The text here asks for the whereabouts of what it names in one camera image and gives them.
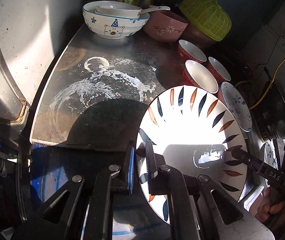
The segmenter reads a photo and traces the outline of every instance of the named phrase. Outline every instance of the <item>human hand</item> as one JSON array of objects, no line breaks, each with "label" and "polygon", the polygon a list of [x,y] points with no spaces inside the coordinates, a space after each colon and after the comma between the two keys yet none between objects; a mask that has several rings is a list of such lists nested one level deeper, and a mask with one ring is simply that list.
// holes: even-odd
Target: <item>human hand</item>
[{"label": "human hand", "polygon": [[267,221],[271,215],[278,214],[280,211],[280,216],[277,219],[276,223],[270,228],[271,231],[277,230],[281,225],[285,223],[285,201],[281,201],[275,205],[271,205],[270,202],[270,193],[271,188],[267,188],[263,193],[263,200],[258,208],[258,212],[255,215],[255,218],[260,222]]}]

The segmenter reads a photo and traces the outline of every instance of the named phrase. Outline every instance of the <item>metal bolt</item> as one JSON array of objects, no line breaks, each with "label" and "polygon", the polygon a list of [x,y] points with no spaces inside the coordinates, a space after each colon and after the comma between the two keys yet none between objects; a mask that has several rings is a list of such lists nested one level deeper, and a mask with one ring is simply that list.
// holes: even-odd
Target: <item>metal bolt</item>
[{"label": "metal bolt", "polygon": [[207,182],[209,180],[209,177],[206,175],[206,174],[200,174],[197,179],[200,181],[200,182]]},{"label": "metal bolt", "polygon": [[163,165],[160,166],[160,169],[162,171],[170,171],[170,168],[171,167],[169,165],[167,165],[167,164],[163,164]]},{"label": "metal bolt", "polygon": [[75,175],[72,177],[73,182],[81,182],[82,177],[80,175]]},{"label": "metal bolt", "polygon": [[118,171],[120,169],[120,167],[117,164],[111,164],[109,166],[109,170],[111,171]]}]

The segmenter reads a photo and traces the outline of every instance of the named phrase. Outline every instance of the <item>green strainer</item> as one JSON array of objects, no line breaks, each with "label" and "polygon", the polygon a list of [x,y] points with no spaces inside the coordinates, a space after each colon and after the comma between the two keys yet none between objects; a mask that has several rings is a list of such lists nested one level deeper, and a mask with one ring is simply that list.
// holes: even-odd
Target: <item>green strainer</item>
[{"label": "green strainer", "polygon": [[215,41],[221,41],[231,29],[231,19],[217,1],[183,0],[179,9],[190,22]]}]

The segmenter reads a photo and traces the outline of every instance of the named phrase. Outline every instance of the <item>bear drawing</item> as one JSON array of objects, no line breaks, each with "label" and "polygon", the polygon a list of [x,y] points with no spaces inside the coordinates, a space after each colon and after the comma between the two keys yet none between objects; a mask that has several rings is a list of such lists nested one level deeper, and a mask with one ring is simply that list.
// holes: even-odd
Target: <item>bear drawing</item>
[{"label": "bear drawing", "polygon": [[115,21],[113,22],[111,26],[105,25],[105,35],[120,37],[123,29],[124,29],[124,26],[118,27],[118,20],[115,19]]}]

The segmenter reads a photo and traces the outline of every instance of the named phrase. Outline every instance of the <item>white wall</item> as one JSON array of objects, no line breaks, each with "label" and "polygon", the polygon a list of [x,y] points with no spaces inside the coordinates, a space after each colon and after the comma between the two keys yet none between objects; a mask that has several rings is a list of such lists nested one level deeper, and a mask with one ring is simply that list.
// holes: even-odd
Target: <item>white wall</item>
[{"label": "white wall", "polygon": [[[267,61],[280,35],[285,37],[285,1],[270,22],[267,25],[262,26],[261,29],[249,40],[244,47],[243,53],[251,62],[258,64],[263,61]],[[280,38],[267,65],[271,76],[273,75],[277,65],[284,57],[285,39]],[[261,71],[262,68],[260,67],[260,69],[255,72],[255,77],[257,77]],[[276,79],[285,88],[285,62],[277,71]],[[256,95],[261,93],[266,81],[267,76],[263,73],[257,81],[255,89]]]},{"label": "white wall", "polygon": [[60,52],[83,0],[0,0],[0,48],[19,89],[31,104]]}]

